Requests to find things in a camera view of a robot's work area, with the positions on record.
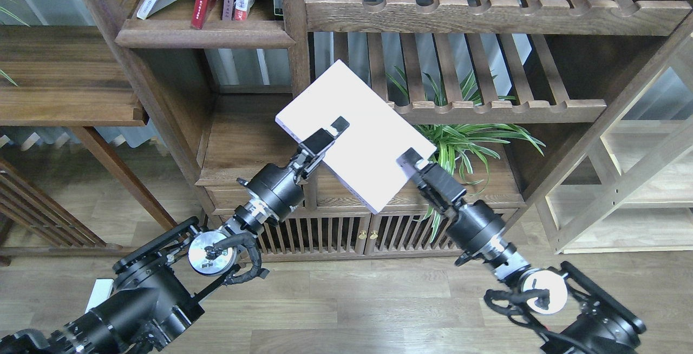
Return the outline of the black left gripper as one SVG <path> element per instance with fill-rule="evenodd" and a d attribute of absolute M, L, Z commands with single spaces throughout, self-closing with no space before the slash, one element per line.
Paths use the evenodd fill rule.
<path fill-rule="evenodd" d="M 270 163 L 246 183 L 251 198 L 246 203 L 247 222 L 265 222 L 268 218 L 284 221 L 302 201 L 299 185 L 322 161 L 326 150 L 350 126 L 344 117 L 337 117 L 329 129 L 319 129 L 298 144 L 297 151 L 285 167 Z"/>

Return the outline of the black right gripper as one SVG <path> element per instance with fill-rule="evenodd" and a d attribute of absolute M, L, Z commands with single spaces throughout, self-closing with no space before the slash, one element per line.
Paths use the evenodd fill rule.
<path fill-rule="evenodd" d="M 467 204 L 462 198 L 465 188 L 415 149 L 409 148 L 396 162 L 404 173 L 414 173 L 414 183 L 422 196 L 436 211 L 449 218 L 446 235 L 462 250 L 459 262 L 507 260 L 507 242 L 501 236 L 505 222 L 501 216 L 482 200 Z"/>

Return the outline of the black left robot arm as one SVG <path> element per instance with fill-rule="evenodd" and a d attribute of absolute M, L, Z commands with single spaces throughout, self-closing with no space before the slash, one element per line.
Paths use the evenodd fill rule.
<path fill-rule="evenodd" d="M 24 329 L 2 338 L 3 353 L 147 353 L 161 351 L 201 315 L 201 302 L 221 285 L 265 278 L 257 236 L 304 201 L 300 185 L 349 127 L 337 117 L 298 144 L 287 166 L 268 164 L 238 179 L 250 200 L 221 228 L 189 218 L 114 267 L 114 293 L 49 337 Z"/>

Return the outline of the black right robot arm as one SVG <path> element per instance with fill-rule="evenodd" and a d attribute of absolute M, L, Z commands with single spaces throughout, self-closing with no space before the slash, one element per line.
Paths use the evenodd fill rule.
<path fill-rule="evenodd" d="M 440 165 L 426 161 L 414 149 L 398 159 L 419 192 L 449 221 L 446 235 L 461 250 L 455 265 L 480 259 L 507 286 L 483 295 L 487 306 L 510 322 L 532 330 L 546 353 L 634 353 L 644 322 L 569 262 L 560 268 L 534 268 L 502 237 L 505 222 L 482 200 L 468 204 L 465 188 Z M 580 313 L 562 332 L 549 330 L 535 315 L 555 314 L 567 300 Z"/>

